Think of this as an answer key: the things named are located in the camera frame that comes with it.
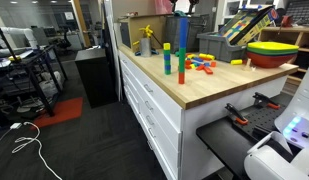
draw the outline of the stacked bowls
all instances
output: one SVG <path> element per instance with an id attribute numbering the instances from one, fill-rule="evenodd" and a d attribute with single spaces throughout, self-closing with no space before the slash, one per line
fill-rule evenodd
<path id="1" fill-rule="evenodd" d="M 298 46 L 277 42 L 253 42 L 247 45 L 247 56 L 256 66 L 276 68 L 296 57 Z"/>

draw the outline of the red mat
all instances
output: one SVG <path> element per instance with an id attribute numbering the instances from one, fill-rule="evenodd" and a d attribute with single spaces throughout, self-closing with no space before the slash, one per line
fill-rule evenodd
<path id="1" fill-rule="evenodd" d="M 54 107 L 55 116 L 42 115 L 34 120 L 34 124 L 41 128 L 78 118 L 82 115 L 82 104 L 82 97 L 57 102 Z"/>

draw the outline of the butcher block countertop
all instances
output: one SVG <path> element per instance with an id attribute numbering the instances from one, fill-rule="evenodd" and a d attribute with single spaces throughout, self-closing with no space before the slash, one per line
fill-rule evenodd
<path id="1" fill-rule="evenodd" d="M 137 67 L 151 78 L 183 109 L 190 109 L 213 100 L 234 94 L 245 89 L 275 80 L 297 72 L 298 66 L 284 64 L 278 68 L 264 69 L 257 67 L 255 71 L 243 71 L 245 65 L 231 65 L 216 61 L 217 66 L 211 68 L 213 75 L 195 69 L 186 70 L 185 84 L 178 84 L 178 58 L 171 54 L 171 75 L 164 74 L 164 58 L 152 55 L 144 58 L 122 45 L 119 50 Z"/>

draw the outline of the white cable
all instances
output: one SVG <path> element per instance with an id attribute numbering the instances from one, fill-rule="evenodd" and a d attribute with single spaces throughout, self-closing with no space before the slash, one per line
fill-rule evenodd
<path id="1" fill-rule="evenodd" d="M 59 180 L 62 180 L 62 178 L 61 178 L 60 176 L 58 176 L 58 175 L 53 171 L 53 169 L 50 168 L 50 167 L 47 165 L 45 159 L 43 158 L 43 156 L 42 156 L 42 154 L 41 154 L 41 149 L 42 149 L 43 145 L 42 145 L 41 141 L 37 139 L 38 136 L 40 135 L 40 129 L 39 129 L 35 124 L 33 124 L 33 123 L 31 123 L 31 122 L 24 122 L 24 125 L 27 125 L 27 124 L 30 124 L 30 125 L 34 126 L 34 127 L 37 129 L 37 135 L 35 136 L 35 138 L 31 138 L 31 137 L 20 137 L 20 138 L 16 139 L 16 140 L 15 140 L 15 143 L 18 143 L 18 142 L 21 142 L 21 141 L 24 141 L 24 140 L 29 140 L 29 141 L 26 142 L 26 143 L 24 143 L 24 144 L 21 144 L 21 145 L 17 146 L 17 147 L 12 151 L 12 153 L 16 153 L 16 152 L 20 151 L 21 149 L 23 149 L 25 146 L 27 146 L 28 144 L 32 143 L 33 141 L 37 141 L 37 142 L 40 144 L 40 148 L 39 148 L 39 150 L 38 150 L 38 155 L 40 156 L 40 158 L 41 158 L 42 161 L 44 162 L 44 165 L 46 166 L 46 168 L 47 168 L 48 170 L 50 170 L 50 171 L 54 174 L 54 176 L 55 176 L 56 178 L 58 178 Z"/>
<path id="2" fill-rule="evenodd" d="M 0 138 L 0 142 L 2 141 L 2 139 L 6 136 L 7 133 L 9 133 L 12 129 L 9 129 L 8 131 L 6 131 L 6 133 L 3 134 L 3 136 Z"/>

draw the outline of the green bowl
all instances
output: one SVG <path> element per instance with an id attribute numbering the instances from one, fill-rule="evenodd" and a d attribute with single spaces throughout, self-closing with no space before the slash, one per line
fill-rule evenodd
<path id="1" fill-rule="evenodd" d="M 258 49 L 258 48 L 251 48 L 247 47 L 247 50 L 253 53 L 257 54 L 263 54 L 263 55 L 285 55 L 285 54 L 295 54 L 298 52 L 298 50 L 265 50 L 265 49 Z"/>

